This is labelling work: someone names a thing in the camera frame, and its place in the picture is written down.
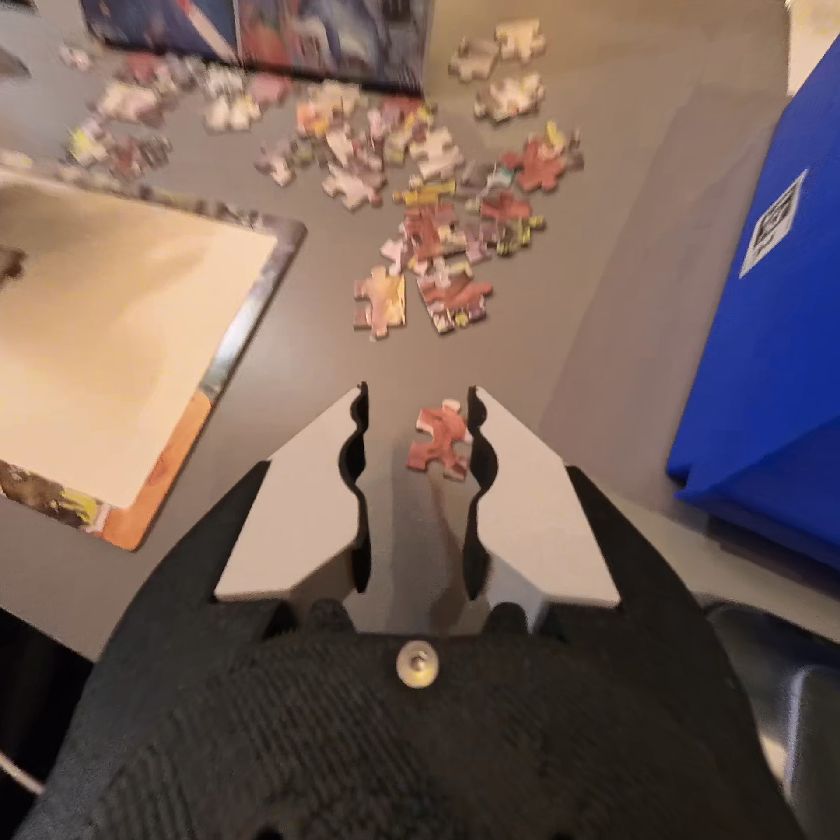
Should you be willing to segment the illustrated puzzle picture board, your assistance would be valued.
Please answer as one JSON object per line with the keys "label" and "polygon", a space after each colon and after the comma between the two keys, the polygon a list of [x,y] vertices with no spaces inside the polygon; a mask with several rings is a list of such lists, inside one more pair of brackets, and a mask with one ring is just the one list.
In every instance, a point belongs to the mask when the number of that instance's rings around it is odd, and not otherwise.
{"label": "illustrated puzzle picture board", "polygon": [[417,95],[434,2],[82,1],[80,9],[108,46]]}

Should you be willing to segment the printed paper sheet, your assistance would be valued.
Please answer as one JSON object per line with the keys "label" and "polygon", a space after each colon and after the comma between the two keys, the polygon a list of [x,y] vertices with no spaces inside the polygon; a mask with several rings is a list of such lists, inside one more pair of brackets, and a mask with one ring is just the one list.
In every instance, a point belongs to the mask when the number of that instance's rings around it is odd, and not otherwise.
{"label": "printed paper sheet", "polygon": [[801,89],[839,34],[839,1],[786,1],[789,18],[787,95]]}

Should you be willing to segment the pile of puzzle pieces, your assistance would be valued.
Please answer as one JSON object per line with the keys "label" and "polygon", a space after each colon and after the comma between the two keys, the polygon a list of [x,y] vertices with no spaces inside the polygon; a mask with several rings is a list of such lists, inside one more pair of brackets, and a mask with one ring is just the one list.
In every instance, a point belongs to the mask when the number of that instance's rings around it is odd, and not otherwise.
{"label": "pile of puzzle pieces", "polygon": [[171,52],[121,48],[122,64],[69,129],[68,160],[126,182],[165,165],[172,144],[158,133],[118,134],[114,123],[160,129],[166,113],[190,91],[204,98],[210,134],[243,133],[266,112],[297,98],[294,133],[262,143],[255,169],[279,187],[316,165],[322,190],[348,211],[380,207],[387,174],[412,162],[416,171],[392,200],[402,208],[398,236],[380,249],[383,266],[353,284],[354,327],[372,340],[406,322],[406,273],[415,276],[427,315],[439,334],[487,315],[492,285],[474,267],[492,256],[529,247],[545,220],[528,196],[550,193],[584,165],[580,132],[570,136],[549,121],[517,150],[494,161],[466,160],[452,133],[437,122],[423,92],[377,91],[335,79],[310,79]]}

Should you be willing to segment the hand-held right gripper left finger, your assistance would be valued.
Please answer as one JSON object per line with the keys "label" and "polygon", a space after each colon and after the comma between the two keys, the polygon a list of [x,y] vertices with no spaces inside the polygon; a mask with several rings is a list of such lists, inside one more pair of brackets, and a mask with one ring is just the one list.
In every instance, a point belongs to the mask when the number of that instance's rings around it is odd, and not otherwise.
{"label": "hand-held right gripper left finger", "polygon": [[350,388],[267,459],[214,590],[219,602],[312,604],[364,593],[371,579],[368,385]]}

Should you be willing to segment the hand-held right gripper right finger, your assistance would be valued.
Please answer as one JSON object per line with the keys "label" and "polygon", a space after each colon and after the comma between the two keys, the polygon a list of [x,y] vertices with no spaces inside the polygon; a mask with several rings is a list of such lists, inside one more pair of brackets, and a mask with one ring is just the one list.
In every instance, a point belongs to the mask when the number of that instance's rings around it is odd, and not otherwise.
{"label": "hand-held right gripper right finger", "polygon": [[555,605],[612,609],[622,597],[562,458],[481,386],[471,386],[463,577],[469,599],[518,605],[529,630]]}

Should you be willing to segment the reddish brown puzzle piece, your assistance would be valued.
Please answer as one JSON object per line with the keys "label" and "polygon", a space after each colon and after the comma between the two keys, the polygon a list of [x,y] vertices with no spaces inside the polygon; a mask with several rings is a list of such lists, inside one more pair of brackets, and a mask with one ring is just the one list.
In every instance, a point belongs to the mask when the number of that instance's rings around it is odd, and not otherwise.
{"label": "reddish brown puzzle piece", "polygon": [[466,479],[469,457],[460,454],[455,447],[458,444],[471,446],[473,437],[460,408],[458,400],[446,398],[440,407],[421,409],[415,429],[428,435],[429,439],[424,443],[411,444],[406,461],[408,469],[426,472],[429,464],[437,461],[443,467],[445,478],[456,481]]}

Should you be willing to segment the blue plastic bin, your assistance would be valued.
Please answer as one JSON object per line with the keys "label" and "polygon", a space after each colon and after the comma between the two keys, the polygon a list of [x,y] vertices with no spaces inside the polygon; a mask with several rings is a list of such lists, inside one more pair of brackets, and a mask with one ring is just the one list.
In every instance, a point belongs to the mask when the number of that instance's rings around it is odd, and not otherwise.
{"label": "blue plastic bin", "polygon": [[683,504],[838,571],[838,38],[776,126],[666,472]]}

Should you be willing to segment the puzzle frame tray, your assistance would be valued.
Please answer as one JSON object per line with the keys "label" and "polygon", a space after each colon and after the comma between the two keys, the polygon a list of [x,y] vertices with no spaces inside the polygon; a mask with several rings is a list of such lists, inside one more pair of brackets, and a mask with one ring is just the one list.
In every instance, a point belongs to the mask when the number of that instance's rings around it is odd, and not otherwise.
{"label": "puzzle frame tray", "polygon": [[2,495],[141,546],[306,235],[2,150]]}

